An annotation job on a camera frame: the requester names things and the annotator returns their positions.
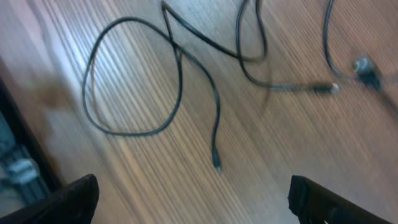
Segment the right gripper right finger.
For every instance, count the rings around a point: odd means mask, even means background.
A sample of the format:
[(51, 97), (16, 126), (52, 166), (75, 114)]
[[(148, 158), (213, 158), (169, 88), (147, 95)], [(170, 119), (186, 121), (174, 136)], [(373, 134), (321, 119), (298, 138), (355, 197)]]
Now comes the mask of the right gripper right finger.
[(291, 178), (288, 201), (290, 211), (298, 217), (301, 224), (388, 222), (300, 175), (293, 175)]

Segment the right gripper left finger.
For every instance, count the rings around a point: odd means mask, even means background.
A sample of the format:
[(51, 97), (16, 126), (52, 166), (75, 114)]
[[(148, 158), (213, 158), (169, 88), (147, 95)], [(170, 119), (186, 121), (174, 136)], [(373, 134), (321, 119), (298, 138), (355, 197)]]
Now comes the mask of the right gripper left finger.
[(90, 224), (100, 189), (95, 175), (87, 174), (28, 207), (1, 218), (1, 224)]

